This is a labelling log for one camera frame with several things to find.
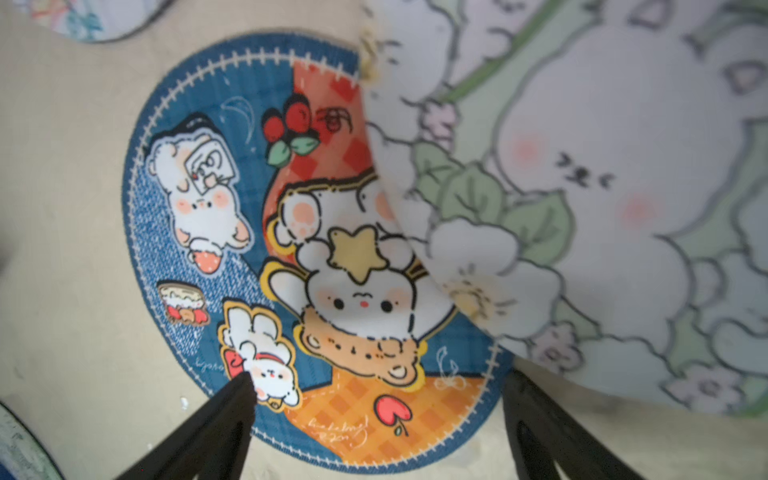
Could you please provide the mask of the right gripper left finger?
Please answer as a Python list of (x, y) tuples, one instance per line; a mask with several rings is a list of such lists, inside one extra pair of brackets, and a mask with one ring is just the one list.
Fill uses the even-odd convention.
[(230, 380), (156, 448), (123, 472), (122, 479), (238, 479), (255, 421), (251, 377)]

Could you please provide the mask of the white pink butterfly coaster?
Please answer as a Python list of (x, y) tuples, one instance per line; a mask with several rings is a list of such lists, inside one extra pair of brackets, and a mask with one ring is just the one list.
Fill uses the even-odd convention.
[(169, 0), (20, 0), (11, 4), (33, 23), (81, 43), (106, 43), (147, 27)]

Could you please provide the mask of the green peony outline coaster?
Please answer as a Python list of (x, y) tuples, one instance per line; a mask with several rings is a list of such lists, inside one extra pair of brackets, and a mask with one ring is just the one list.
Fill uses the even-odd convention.
[(4, 404), (1, 404), (1, 478), (63, 479), (47, 450)]

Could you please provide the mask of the blue cartoon animals coaster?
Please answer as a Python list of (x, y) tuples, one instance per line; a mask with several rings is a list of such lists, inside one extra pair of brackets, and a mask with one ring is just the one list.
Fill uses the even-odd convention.
[(205, 394), (248, 377), (254, 437), (322, 468), (393, 474), (476, 435), (512, 357), (397, 224), (357, 65), (288, 32), (187, 57), (138, 117), (122, 213), (147, 309)]

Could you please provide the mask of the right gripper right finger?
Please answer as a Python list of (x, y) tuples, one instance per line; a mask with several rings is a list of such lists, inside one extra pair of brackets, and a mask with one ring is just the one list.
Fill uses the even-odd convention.
[(524, 373), (508, 372), (502, 403), (520, 479), (642, 479)]

